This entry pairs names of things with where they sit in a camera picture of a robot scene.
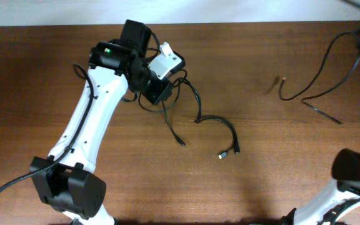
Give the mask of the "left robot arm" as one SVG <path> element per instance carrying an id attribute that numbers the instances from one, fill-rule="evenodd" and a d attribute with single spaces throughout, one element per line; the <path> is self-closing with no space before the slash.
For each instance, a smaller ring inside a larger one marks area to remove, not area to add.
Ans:
<path id="1" fill-rule="evenodd" d="M 166 77 L 185 65 L 167 42 L 158 55 L 146 57 L 152 31 L 127 20 L 121 37 L 91 49 L 86 84 L 57 144 L 46 159 L 35 157 L 30 171 L 40 200 L 64 213 L 73 224 L 114 224 L 103 201 L 106 183 L 94 175 L 96 159 L 113 112 L 127 90 L 151 103 L 167 99 L 172 84 Z"/>

